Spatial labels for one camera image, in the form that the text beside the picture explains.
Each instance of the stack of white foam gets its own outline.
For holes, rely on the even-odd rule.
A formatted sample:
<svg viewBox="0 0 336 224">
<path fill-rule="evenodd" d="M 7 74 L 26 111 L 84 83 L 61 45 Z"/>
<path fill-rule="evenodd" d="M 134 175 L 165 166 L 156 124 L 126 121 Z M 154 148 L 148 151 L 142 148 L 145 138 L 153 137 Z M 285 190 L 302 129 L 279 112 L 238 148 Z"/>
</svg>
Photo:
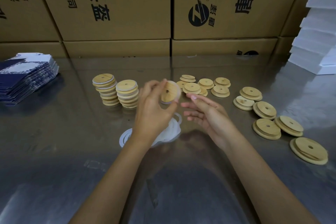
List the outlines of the stack of white foam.
<svg viewBox="0 0 336 224">
<path fill-rule="evenodd" d="M 308 0 L 307 7 L 288 61 L 314 74 L 335 74 L 336 0 Z"/>
</svg>

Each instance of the left hand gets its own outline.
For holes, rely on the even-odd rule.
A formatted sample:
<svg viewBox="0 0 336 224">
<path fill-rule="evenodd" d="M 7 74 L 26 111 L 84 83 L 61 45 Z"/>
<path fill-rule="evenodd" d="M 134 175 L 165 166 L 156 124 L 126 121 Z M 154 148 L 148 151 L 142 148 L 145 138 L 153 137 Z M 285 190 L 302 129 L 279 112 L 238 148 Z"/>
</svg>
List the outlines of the left hand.
<svg viewBox="0 0 336 224">
<path fill-rule="evenodd" d="M 159 105 L 161 93 L 167 80 L 162 82 L 149 81 L 140 89 L 135 123 L 130 141 L 139 143 L 150 148 L 157 136 L 168 127 L 173 117 L 178 101 L 173 101 L 167 109 Z"/>
</svg>

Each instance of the cardboard box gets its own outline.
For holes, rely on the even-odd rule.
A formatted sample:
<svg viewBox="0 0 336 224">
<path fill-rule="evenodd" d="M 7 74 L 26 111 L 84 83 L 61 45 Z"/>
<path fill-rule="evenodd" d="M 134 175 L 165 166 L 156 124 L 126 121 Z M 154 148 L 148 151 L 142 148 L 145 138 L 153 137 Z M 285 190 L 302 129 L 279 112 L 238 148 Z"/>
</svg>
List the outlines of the cardboard box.
<svg viewBox="0 0 336 224">
<path fill-rule="evenodd" d="M 46 0 L 64 41 L 170 38 L 170 0 Z"/>
<path fill-rule="evenodd" d="M 276 38 L 172 40 L 173 67 L 266 64 Z"/>
<path fill-rule="evenodd" d="M 270 65 L 277 65 L 288 60 L 293 40 L 294 37 L 278 37 L 278 41 L 269 61 Z"/>
<path fill-rule="evenodd" d="M 287 20 L 282 28 L 280 36 L 297 36 L 300 31 L 300 24 L 309 12 L 306 7 L 308 0 L 295 0 L 288 14 Z"/>
<path fill-rule="evenodd" d="M 169 39 L 126 41 L 69 41 L 64 45 L 70 58 L 169 57 Z"/>
<path fill-rule="evenodd" d="M 0 60 L 14 57 L 20 52 L 41 52 L 53 58 L 67 58 L 63 44 L 56 43 L 6 43 L 0 44 Z"/>
<path fill-rule="evenodd" d="M 44 0 L 0 0 L 0 42 L 59 41 Z"/>
<path fill-rule="evenodd" d="M 293 1 L 174 0 L 173 38 L 277 37 Z"/>
</svg>

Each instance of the black circular logo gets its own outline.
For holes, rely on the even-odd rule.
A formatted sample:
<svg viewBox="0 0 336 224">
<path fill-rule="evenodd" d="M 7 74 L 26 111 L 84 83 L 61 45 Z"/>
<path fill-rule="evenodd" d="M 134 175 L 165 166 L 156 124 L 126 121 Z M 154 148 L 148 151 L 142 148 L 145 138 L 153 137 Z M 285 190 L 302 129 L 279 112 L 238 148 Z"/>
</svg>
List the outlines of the black circular logo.
<svg viewBox="0 0 336 224">
<path fill-rule="evenodd" d="M 200 0 L 198 3 L 191 7 L 188 18 L 191 25 L 199 27 L 204 25 L 209 18 L 209 9 L 205 4 L 202 4 Z"/>
</svg>

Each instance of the right hand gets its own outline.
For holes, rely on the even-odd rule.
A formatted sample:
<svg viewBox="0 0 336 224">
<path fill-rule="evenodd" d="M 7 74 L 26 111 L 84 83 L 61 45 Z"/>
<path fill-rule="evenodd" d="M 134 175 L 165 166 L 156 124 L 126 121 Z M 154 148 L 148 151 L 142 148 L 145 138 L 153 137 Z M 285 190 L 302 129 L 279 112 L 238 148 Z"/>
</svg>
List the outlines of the right hand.
<svg viewBox="0 0 336 224">
<path fill-rule="evenodd" d="M 188 116 L 187 120 L 201 125 L 214 143 L 224 150 L 226 141 L 238 132 L 224 107 L 202 95 L 187 93 L 187 97 L 192 102 L 181 103 L 181 106 L 193 111 L 184 111 L 183 115 Z"/>
</svg>

